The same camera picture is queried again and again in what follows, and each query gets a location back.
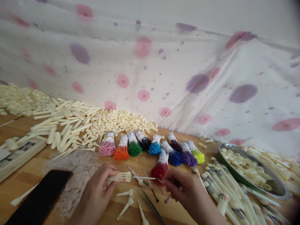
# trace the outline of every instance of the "pink bundle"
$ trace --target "pink bundle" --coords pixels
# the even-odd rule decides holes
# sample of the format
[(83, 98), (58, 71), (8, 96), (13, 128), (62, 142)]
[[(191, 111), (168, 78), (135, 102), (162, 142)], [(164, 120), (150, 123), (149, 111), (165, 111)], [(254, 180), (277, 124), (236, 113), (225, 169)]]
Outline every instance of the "pink bundle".
[(98, 153), (101, 156), (111, 156), (115, 150), (115, 134), (114, 132), (109, 132), (107, 133), (105, 142), (100, 146)]

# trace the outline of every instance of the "black phone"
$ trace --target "black phone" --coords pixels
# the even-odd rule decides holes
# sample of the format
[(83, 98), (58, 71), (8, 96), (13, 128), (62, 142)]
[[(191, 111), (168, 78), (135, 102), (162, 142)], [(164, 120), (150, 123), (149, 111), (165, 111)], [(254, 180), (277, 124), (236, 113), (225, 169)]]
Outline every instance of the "black phone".
[(51, 170), (5, 224), (42, 224), (72, 172)]

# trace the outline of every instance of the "dark red bundle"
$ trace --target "dark red bundle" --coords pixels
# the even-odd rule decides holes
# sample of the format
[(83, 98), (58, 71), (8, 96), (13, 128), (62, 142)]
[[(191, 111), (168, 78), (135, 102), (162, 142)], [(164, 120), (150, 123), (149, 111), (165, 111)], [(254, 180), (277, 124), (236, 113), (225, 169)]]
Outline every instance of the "dark red bundle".
[(165, 150), (162, 149), (162, 152), (159, 154), (159, 160), (157, 164), (151, 170), (152, 177), (162, 180), (168, 169), (168, 155), (166, 154)]
[(173, 132), (170, 132), (167, 135), (167, 138), (169, 139), (170, 142), (170, 146), (177, 152), (179, 152), (180, 154), (182, 154), (182, 147), (180, 146), (180, 144), (178, 143), (178, 141), (176, 140), (176, 137), (174, 135)]

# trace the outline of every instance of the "blue bundle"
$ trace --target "blue bundle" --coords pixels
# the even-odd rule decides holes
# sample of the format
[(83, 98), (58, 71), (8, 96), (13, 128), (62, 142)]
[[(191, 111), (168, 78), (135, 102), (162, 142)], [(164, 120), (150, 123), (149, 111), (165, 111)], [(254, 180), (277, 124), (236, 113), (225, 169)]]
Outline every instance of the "blue bundle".
[(163, 141), (160, 146), (169, 154), (169, 162), (172, 166), (179, 166), (183, 163), (181, 154), (175, 151), (166, 141)]
[(153, 141), (152, 144), (150, 145), (148, 152), (150, 155), (159, 155), (162, 152), (162, 148), (159, 145), (160, 142), (160, 136), (157, 134), (153, 135)]

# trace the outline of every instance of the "metal bowl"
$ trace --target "metal bowl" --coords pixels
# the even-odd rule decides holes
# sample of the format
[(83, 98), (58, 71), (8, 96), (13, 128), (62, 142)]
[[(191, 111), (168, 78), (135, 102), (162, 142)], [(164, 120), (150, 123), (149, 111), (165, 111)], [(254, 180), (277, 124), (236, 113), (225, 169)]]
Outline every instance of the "metal bowl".
[[(270, 190), (270, 191), (264, 190), (264, 189), (256, 186), (255, 184), (251, 183), (250, 181), (248, 181), (246, 177), (240, 175), (236, 171), (236, 169), (233, 166), (231, 166), (230, 163), (223, 157), (223, 155), (221, 154), (221, 151), (220, 151), (222, 148), (225, 148), (226, 150), (232, 150), (234, 153), (239, 153), (241, 156), (243, 156), (245, 158), (249, 158), (251, 161), (256, 162), (258, 166), (262, 167), (264, 169), (265, 173), (268, 174), (272, 178), (272, 180), (267, 181), (267, 184), (271, 186), (272, 190)], [(287, 189), (287, 187), (285, 186), (285, 184), (282, 182), (282, 180), (280, 178), (278, 178), (264, 164), (262, 164), (260, 161), (258, 161), (256, 158), (254, 158), (252, 155), (250, 155), (246, 151), (242, 150), (238, 146), (232, 145), (229, 143), (220, 143), (218, 159), (219, 159), (220, 163), (222, 163), (223, 165), (225, 165), (228, 168), (228, 170), (230, 171), (232, 176), (237, 181), (245, 184), (246, 186), (252, 188), (253, 190), (259, 191), (259, 192), (264, 192), (268, 195), (271, 195), (275, 198), (282, 199), (282, 200), (288, 200), (291, 198), (291, 194), (290, 194), (289, 190)]]

